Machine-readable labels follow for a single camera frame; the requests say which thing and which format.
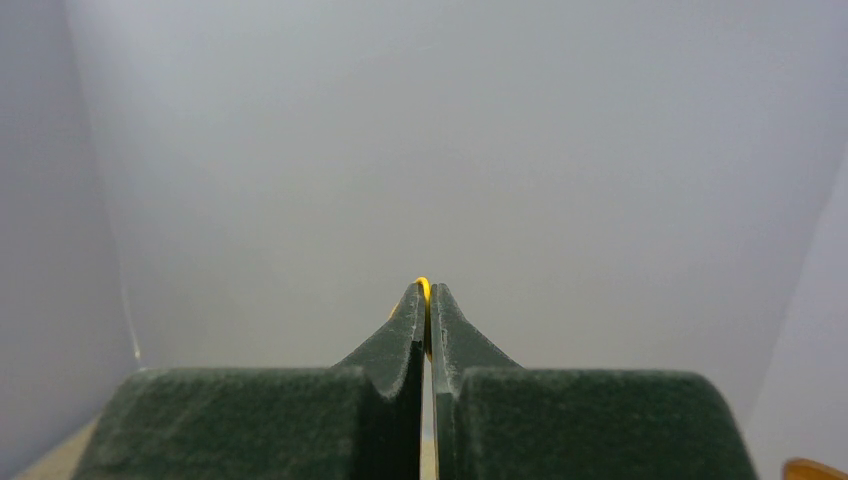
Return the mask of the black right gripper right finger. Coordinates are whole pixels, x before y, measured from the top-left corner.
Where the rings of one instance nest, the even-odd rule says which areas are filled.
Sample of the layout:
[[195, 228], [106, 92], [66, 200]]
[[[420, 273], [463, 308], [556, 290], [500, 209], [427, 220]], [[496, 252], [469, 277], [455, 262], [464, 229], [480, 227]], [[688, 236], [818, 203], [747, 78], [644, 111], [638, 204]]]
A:
[[720, 391], [687, 371], [531, 369], [430, 294], [441, 479], [752, 479]]

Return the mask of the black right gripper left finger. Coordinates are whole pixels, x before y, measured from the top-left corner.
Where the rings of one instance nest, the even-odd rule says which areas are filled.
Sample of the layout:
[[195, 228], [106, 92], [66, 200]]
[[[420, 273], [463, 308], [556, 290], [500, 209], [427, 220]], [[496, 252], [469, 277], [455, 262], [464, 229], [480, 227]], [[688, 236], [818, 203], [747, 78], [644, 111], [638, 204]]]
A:
[[415, 479], [426, 294], [324, 368], [146, 369], [101, 414], [77, 479]]

